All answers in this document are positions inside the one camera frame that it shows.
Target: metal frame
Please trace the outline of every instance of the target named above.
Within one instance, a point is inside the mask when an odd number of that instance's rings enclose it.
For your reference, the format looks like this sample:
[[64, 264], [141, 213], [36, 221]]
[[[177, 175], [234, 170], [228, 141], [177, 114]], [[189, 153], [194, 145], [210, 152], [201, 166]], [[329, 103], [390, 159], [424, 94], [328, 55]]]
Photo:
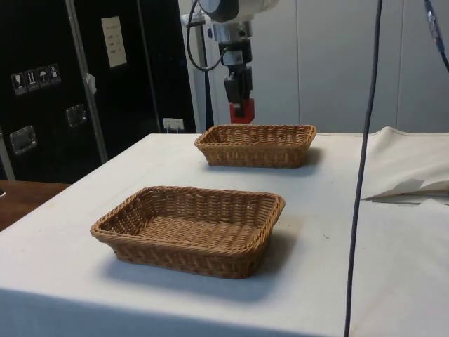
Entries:
[[145, 28], [144, 28], [144, 25], [143, 25], [142, 7], [141, 7], [141, 4], [140, 4], [140, 0], [135, 0], [135, 2], [137, 4], [138, 13], [139, 13], [140, 31], [142, 32], [142, 42], [143, 42], [143, 47], [144, 47], [144, 50], [145, 50], [145, 62], [147, 64], [149, 87], [150, 87], [150, 90], [152, 92], [154, 114], [156, 115], [156, 119], [157, 119], [157, 130], [158, 130], [159, 133], [161, 133], [162, 132], [161, 120], [159, 119], [159, 113], [158, 113], [158, 109], [157, 109], [156, 91], [154, 90], [152, 67], [151, 67], [150, 62], [149, 62], [147, 36], [145, 34]]
[[104, 164], [107, 161], [105, 139], [103, 138], [100, 118], [98, 117], [97, 105], [95, 104], [95, 98], [93, 97], [93, 94], [91, 93], [86, 81], [89, 69], [87, 66], [86, 54], [84, 53], [83, 41], [79, 30], [74, 0], [65, 0], [65, 5], [67, 7], [67, 14], [69, 16], [70, 27], [72, 29], [72, 35], [76, 49], [76, 56], [78, 58], [79, 69], [81, 71], [81, 76], [83, 77], [84, 92], [86, 94], [86, 100], [88, 103], [89, 111], [91, 113], [93, 130], [95, 132], [95, 139], [97, 140], [98, 152], [100, 153], [101, 162]]
[[[190, 12], [192, 8], [192, 0], [178, 0], [178, 5], [180, 8], [180, 16], [182, 14]], [[190, 44], [192, 46], [192, 55], [195, 60], [199, 60], [200, 64], [204, 66], [204, 49], [203, 44], [199, 43], [201, 41], [201, 27], [193, 27]], [[192, 105], [194, 109], [195, 117], [195, 127], [197, 133], [203, 133], [206, 130], [206, 85], [204, 81], [204, 73], [195, 69], [195, 67], [190, 63], [187, 57], [186, 48], [186, 28], [182, 28], [182, 35], [184, 37], [184, 48], [187, 59], [187, 71], [189, 73], [190, 82], [190, 93], [192, 96]]]
[[8, 156], [8, 150], [6, 149], [5, 140], [0, 127], [0, 161], [3, 164], [3, 168], [8, 180], [15, 180], [13, 166]]

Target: metal handle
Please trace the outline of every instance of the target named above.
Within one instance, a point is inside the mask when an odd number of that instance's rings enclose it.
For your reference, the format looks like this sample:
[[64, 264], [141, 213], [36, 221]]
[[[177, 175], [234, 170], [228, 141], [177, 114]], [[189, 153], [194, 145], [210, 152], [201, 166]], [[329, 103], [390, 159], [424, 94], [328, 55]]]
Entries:
[[16, 156], [20, 156], [37, 146], [37, 138], [33, 125], [12, 132], [9, 135], [9, 140], [11, 141]]

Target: white tablecloth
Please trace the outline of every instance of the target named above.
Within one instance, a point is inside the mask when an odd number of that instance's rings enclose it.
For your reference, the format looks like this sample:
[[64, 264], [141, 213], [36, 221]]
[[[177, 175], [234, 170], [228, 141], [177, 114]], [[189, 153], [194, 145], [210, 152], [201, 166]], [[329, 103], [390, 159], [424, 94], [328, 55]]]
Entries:
[[[305, 167], [275, 170], [208, 167], [195, 137], [146, 137], [0, 233], [0, 335], [342, 335], [361, 138], [318, 135]], [[149, 185], [283, 196], [256, 275], [226, 280], [119, 262], [90, 227]], [[353, 336], [447, 336], [448, 215], [432, 202], [362, 203]]]

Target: white wall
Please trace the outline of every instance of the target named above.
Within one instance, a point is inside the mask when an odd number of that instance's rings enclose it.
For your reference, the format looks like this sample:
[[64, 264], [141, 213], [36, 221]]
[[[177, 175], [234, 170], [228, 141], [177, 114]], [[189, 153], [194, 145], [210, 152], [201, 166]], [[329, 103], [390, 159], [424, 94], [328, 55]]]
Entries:
[[[359, 132], [373, 57], [375, 0], [280, 0], [253, 23], [257, 124], [314, 124]], [[449, 2], [434, 0], [449, 47]], [[210, 60], [217, 45], [207, 40]], [[210, 74], [216, 124], [229, 122], [224, 67]], [[373, 130], [449, 131], [449, 74], [423, 0], [384, 1]]]

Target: warning sticker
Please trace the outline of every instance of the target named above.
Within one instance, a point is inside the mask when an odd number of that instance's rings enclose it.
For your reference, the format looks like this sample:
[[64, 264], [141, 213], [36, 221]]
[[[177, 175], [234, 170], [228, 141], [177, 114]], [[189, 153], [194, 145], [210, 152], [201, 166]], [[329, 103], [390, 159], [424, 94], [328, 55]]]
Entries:
[[12, 74], [11, 81], [13, 82], [13, 89], [16, 96], [23, 95], [24, 93], [28, 92], [25, 78], [22, 72], [19, 72], [18, 74]]
[[39, 89], [39, 83], [37, 82], [37, 74], [35, 69], [25, 72], [25, 81], [27, 82], [28, 91], [34, 91]]
[[39, 85], [41, 88], [45, 88], [51, 84], [50, 82], [50, 72], [47, 67], [37, 68], [37, 78], [39, 80]]
[[52, 84], [61, 83], [61, 74], [59, 73], [59, 67], [57, 64], [49, 65], [48, 70], [50, 71], [50, 82]]

